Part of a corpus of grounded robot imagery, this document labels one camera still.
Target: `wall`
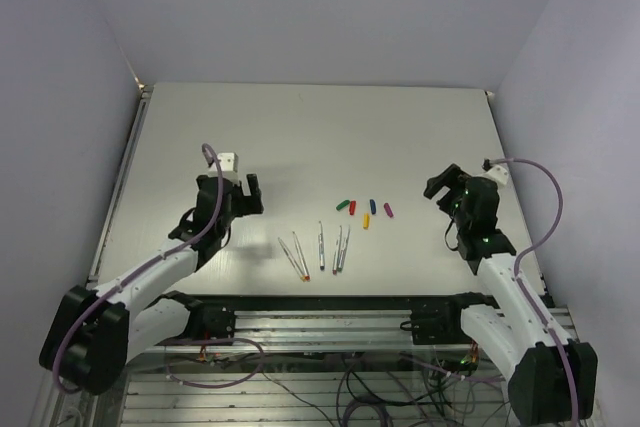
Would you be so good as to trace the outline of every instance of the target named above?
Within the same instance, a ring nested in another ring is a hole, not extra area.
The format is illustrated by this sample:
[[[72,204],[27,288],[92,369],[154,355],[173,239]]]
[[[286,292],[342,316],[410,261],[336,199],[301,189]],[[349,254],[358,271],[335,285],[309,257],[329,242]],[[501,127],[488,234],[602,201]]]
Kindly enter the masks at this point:
[[[144,83],[495,89],[548,0],[100,0]]]
[[[93,0],[0,10],[0,411],[23,426],[55,309],[90,268],[138,94]]]
[[[551,292],[571,307],[600,357],[599,395],[611,426],[638,424],[640,0],[551,0],[497,92],[510,155],[559,178],[566,214],[540,252]],[[516,168],[533,237],[556,202],[544,175]]]

